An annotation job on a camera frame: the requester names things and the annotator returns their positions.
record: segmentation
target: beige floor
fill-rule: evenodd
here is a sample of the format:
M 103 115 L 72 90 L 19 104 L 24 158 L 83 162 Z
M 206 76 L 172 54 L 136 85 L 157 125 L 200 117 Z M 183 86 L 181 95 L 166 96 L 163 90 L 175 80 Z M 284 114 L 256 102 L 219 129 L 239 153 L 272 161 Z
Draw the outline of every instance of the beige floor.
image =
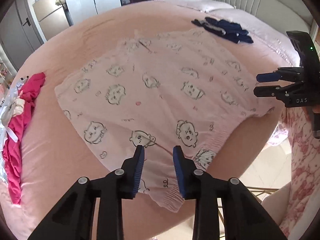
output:
M 291 150 L 288 141 L 263 150 L 240 180 L 248 187 L 281 188 L 287 184 L 291 180 Z M 192 228 L 193 219 L 189 219 L 156 238 L 158 240 L 191 240 Z

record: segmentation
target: metal pivot bolt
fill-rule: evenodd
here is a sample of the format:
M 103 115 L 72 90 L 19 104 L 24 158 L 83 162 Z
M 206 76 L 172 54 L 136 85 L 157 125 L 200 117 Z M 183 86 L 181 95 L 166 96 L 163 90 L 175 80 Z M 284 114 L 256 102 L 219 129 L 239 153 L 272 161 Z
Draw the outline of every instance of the metal pivot bolt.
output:
M 193 173 L 194 173 L 195 175 L 197 175 L 197 176 L 201 176 L 201 175 L 203 175 L 203 170 L 196 169 L 196 170 L 193 171 Z
M 124 174 L 124 170 L 123 170 L 123 169 L 117 169 L 117 170 L 115 171 L 115 174 L 116 174 L 116 175 L 122 175 L 122 174 Z
M 239 179 L 237 179 L 237 178 L 232 178 L 231 180 L 230 180 L 230 182 L 231 182 L 231 184 L 233 184 L 233 185 L 238 185 L 239 184 Z
M 79 184 L 86 184 L 87 181 L 88 181 L 88 179 L 86 177 L 81 177 L 80 179 L 78 179 Z

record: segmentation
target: upholstered headboard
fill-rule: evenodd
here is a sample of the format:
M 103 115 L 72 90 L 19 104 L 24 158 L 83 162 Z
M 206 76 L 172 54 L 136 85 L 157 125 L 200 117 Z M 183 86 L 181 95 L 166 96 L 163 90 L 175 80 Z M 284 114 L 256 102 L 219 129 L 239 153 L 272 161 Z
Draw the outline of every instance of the upholstered headboard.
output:
M 315 39 L 317 24 L 302 0 L 215 0 L 244 10 L 281 33 L 304 31 Z

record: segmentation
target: folded dark blue garment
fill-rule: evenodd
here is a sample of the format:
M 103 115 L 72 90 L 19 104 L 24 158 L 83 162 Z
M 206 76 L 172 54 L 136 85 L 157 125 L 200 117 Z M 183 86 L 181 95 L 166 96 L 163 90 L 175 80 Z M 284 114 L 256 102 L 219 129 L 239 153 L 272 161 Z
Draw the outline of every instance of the folded dark blue garment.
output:
M 239 43 L 240 41 L 253 43 L 253 40 L 248 35 L 249 32 L 242 29 L 238 23 L 231 23 L 226 20 L 217 21 L 210 17 L 206 17 L 205 20 L 201 21 L 195 19 L 192 23 L 234 43 Z

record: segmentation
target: pink bed sheet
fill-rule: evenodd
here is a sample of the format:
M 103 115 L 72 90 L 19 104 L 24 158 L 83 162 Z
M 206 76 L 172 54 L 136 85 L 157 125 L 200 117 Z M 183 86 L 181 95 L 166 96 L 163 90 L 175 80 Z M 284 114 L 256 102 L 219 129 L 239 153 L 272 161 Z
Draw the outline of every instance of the pink bed sheet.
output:
M 47 212 L 79 177 L 96 179 L 108 173 L 61 111 L 54 88 L 89 60 L 100 57 L 107 50 L 114 48 L 119 39 L 133 38 L 135 35 L 153 37 L 159 32 L 186 31 L 194 28 L 191 20 L 204 16 L 201 12 L 155 1 L 129 5 L 68 28 L 50 39 L 26 60 L 14 82 L 20 77 L 39 72 L 45 73 L 46 82 L 37 98 L 33 118 L 21 143 L 21 206 L 11 203 L 6 185 L 0 183 L 0 203 L 6 222 L 19 240 L 28 238 Z M 254 40 L 254 45 L 232 44 L 221 38 L 218 42 L 227 47 L 240 62 L 249 66 L 248 71 L 254 75 L 286 65 L 283 58 L 258 40 Z M 237 128 L 238 132 L 251 132 L 250 140 L 257 142 L 262 149 L 276 126 L 280 112 L 275 111 L 264 119 L 263 132 L 258 132 L 262 125 L 258 119 L 252 125 L 255 130 L 242 125 L 240 130 Z M 230 153 L 242 149 L 244 153 L 251 152 L 252 156 L 247 159 L 243 156 L 238 159 L 234 157 L 236 163 L 234 166 L 231 165 L 230 169 L 225 167 L 222 173 L 226 173 L 220 176 L 221 178 L 240 176 L 250 164 L 249 159 L 252 161 L 258 155 L 259 151 L 252 145 L 242 146 L 244 141 L 245 139 L 240 137 L 238 141 L 229 143 L 226 148 Z M 187 212 L 182 208 L 178 214 L 173 214 L 159 209 L 155 203 L 145 199 L 145 196 L 138 194 L 134 201 L 137 203 L 137 210 L 133 210 L 136 207 L 131 205 L 130 211 L 131 214 L 135 214 L 136 219 L 131 218 L 129 223 L 126 220 L 127 215 L 124 215 L 127 239 L 142 239 L 147 235 L 150 237 L 155 230 L 151 226 L 142 226 L 141 223 L 146 221 L 150 224 L 167 223 L 166 228 L 169 228 L 192 214 L 192 205 Z M 144 207 L 143 211 L 140 210 L 142 214 L 139 213 L 141 206 Z

